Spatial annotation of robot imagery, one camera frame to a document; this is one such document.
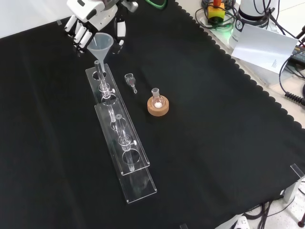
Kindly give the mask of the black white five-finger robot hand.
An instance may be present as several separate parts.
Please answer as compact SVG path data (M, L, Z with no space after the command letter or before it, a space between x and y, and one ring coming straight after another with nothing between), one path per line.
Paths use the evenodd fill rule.
M67 6L72 15L64 30L73 39L76 52L84 53L94 35L112 22L116 42L114 52L119 53L126 36L126 23L120 10L125 8L135 12L138 3L132 0L69 0Z

